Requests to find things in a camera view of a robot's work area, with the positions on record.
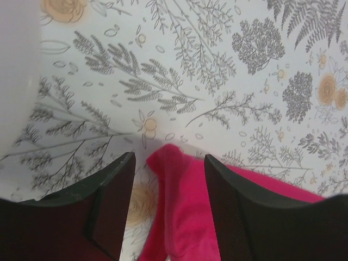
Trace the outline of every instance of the pink fabric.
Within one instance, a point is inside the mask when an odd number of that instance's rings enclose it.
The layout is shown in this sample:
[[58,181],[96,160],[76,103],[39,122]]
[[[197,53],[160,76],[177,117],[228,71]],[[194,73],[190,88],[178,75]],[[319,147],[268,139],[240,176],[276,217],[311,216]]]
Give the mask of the pink fabric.
[[[147,164],[159,179],[154,224],[139,261],[220,261],[204,163],[174,145],[154,152]],[[283,196],[307,202],[323,198],[263,174],[228,166],[239,175]]]

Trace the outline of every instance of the white curved object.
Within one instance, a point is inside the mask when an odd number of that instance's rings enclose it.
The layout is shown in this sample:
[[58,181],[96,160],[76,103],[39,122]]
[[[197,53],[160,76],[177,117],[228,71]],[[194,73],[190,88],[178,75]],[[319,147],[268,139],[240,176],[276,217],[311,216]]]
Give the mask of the white curved object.
[[0,7],[0,157],[20,135],[39,87],[39,2]]

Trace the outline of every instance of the wallpaper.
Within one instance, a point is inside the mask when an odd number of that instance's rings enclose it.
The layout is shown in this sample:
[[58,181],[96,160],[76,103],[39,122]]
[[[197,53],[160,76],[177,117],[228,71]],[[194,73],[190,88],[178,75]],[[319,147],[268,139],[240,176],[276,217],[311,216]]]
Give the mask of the wallpaper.
[[348,192],[345,0],[41,0],[35,109],[1,196],[41,198],[137,157],[121,260],[151,228],[166,143],[323,196]]

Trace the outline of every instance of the fern leaf print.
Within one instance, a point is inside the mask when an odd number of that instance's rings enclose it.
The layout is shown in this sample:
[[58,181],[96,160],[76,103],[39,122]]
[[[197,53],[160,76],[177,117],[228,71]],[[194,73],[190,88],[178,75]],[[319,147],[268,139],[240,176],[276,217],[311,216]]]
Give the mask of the fern leaf print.
[[306,39],[306,52],[323,39],[327,39],[327,46],[335,36],[338,43],[341,36],[341,21],[346,3],[340,0],[311,1],[311,0],[263,0],[267,1],[267,8],[273,10],[275,21],[282,14],[282,30],[287,26],[288,38],[300,28],[294,48]]

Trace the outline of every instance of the magenta garment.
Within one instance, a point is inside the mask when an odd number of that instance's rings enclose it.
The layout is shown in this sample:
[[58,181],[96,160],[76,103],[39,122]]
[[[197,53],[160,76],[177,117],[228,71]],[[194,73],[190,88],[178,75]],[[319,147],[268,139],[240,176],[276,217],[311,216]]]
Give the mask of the magenta garment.
[[[154,224],[139,261],[220,261],[204,162],[165,145],[147,159],[159,179]],[[323,198],[263,174],[228,166],[239,175],[286,197],[306,202]]]

